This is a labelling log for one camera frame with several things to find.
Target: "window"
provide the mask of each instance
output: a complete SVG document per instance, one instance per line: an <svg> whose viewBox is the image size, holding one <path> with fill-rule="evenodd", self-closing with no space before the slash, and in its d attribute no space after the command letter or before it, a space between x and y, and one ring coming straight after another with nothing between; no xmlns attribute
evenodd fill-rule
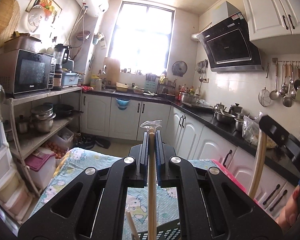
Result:
<svg viewBox="0 0 300 240"><path fill-rule="evenodd" d="M174 12L124 2L114 27L109 57L131 73L160 75L168 64Z"/></svg>

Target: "blue cloth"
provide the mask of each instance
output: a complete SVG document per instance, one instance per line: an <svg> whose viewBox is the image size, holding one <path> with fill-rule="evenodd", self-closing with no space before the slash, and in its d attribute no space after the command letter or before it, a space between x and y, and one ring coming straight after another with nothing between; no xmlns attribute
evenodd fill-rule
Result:
<svg viewBox="0 0 300 240"><path fill-rule="evenodd" d="M98 170L111 167L120 158L104 155L90 150L74 148L59 173L50 181L49 185L39 198L31 215L36 213L45 203L53 198L69 182L77 177L87 167L96 167ZM211 160L191 160L193 166L207 170L216 167ZM145 188L128 188L126 204L130 210L138 232L147 231L148 190ZM179 218L178 196L176 188L157 187L157 225L165 224ZM128 222L124 221L122 240L131 240L131 230Z"/></svg>

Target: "microwave door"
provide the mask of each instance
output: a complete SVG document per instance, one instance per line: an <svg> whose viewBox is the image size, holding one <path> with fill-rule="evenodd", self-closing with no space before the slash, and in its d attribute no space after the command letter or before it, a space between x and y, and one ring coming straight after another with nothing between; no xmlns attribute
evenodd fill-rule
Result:
<svg viewBox="0 0 300 240"><path fill-rule="evenodd" d="M16 65L14 93L48 88L51 58L20 50Z"/></svg>
<svg viewBox="0 0 300 240"><path fill-rule="evenodd" d="M207 46L216 65L251 60L249 48L239 29L207 41Z"/></svg>

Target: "wall picture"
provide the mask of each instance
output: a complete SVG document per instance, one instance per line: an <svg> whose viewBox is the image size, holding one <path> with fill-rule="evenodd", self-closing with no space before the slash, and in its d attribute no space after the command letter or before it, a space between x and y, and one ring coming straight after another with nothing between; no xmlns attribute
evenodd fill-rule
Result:
<svg viewBox="0 0 300 240"><path fill-rule="evenodd" d="M50 21L52 24L59 17L62 8L56 4L54 0L31 0L28 4L26 12L30 12L31 8L35 5L41 5L44 13L45 20Z"/></svg>

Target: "black countertop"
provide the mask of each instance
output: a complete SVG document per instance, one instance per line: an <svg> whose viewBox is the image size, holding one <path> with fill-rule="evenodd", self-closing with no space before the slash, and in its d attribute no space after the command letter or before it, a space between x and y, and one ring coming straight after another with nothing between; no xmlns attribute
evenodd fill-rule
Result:
<svg viewBox="0 0 300 240"><path fill-rule="evenodd" d="M115 93L107 93L102 91L88 91L84 94L93 94L100 95L106 97L115 97L115 98L123 98L130 100L140 100L145 102L154 102L160 104L172 105L179 109L180 111L188 114L193 117L197 121L201 122L205 126L207 126L210 130L214 131L233 145L240 147L245 150L249 154L256 156L257 146L248 143L246 140L242 138L241 132L236 131L234 124L228 125L224 123L220 123L214 117L214 114L211 109L197 110L195 108L184 105L183 103L177 100L167 100L165 98L159 97L148 97L145 95L134 94L133 92L115 92ZM288 182L293 185L298 184L299 176L297 169L294 168L292 162L288 159L287 156L278 157L274 150L267 150L267 156L265 160L265 164L277 172L279 175L284 177Z"/></svg>

